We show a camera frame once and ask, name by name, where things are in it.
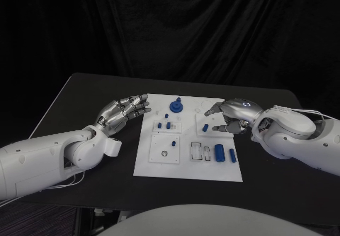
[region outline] blue cylinder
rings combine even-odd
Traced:
[[[204,132],[207,131],[207,127],[208,127],[208,125],[204,124],[204,127],[202,127],[202,131],[204,131]]]
[[[230,152],[231,163],[234,163],[236,162],[236,157],[234,157],[233,149],[228,149],[228,152]]]
[[[169,103],[169,110],[171,112],[174,113],[178,113],[181,112],[182,110],[182,105],[179,103],[179,97],[177,98],[177,100],[174,102]]]
[[[224,149],[221,144],[214,145],[215,162],[224,161]]]

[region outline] black backdrop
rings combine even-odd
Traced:
[[[338,0],[1,1],[0,29],[1,146],[74,72],[289,89],[340,117]]]

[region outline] white board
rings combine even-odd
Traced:
[[[179,113],[169,111],[169,103],[175,101],[177,97],[179,97],[182,104],[182,111]],[[146,101],[152,111],[143,114],[132,175],[241,182],[238,162],[231,163],[228,154],[228,149],[231,148],[237,158],[233,135],[211,131],[213,126],[224,124],[221,113],[213,114],[208,117],[204,116],[204,112],[210,109],[211,105],[223,101],[223,99],[148,94]],[[158,122],[162,124],[161,127],[166,122],[175,123],[175,132],[165,131],[164,127],[158,129],[155,126]],[[200,132],[204,124],[208,124],[208,130],[207,132]],[[177,146],[174,146],[178,148],[178,152],[171,152],[172,146],[169,142],[175,137],[179,140],[175,143]],[[210,161],[205,161],[204,158],[201,161],[191,161],[191,143],[201,144],[202,155],[204,147],[208,147]],[[224,162],[215,162],[214,160],[215,144],[223,145]],[[166,156],[159,155],[162,150],[169,150],[171,152],[168,159]]]

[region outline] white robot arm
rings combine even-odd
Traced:
[[[218,102],[204,113],[223,112],[226,125],[214,131],[233,134],[251,128],[250,139],[279,159],[293,157],[308,166],[340,176],[340,121],[316,111],[273,106],[264,110],[253,102],[231,99]],[[325,116],[329,119],[311,121],[299,112]]]
[[[102,155],[117,155],[120,141],[109,138],[126,121],[151,109],[146,95],[112,101],[83,130],[18,141],[0,149],[0,200],[31,194],[96,166]],[[63,158],[71,162],[64,167]]]

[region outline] black table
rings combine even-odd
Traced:
[[[102,107],[130,95],[156,93],[244,98],[263,109],[273,105],[299,108],[286,90],[145,80],[76,73],[53,102],[32,137],[79,130],[93,124]],[[234,135],[243,182],[133,177],[142,117],[128,121],[113,136],[122,141],[117,157],[103,157],[87,170],[83,181],[66,188],[44,190],[21,200],[63,206],[145,211],[178,204],[240,207],[295,223],[338,225],[340,177],[293,158],[272,157],[250,141],[250,132]]]

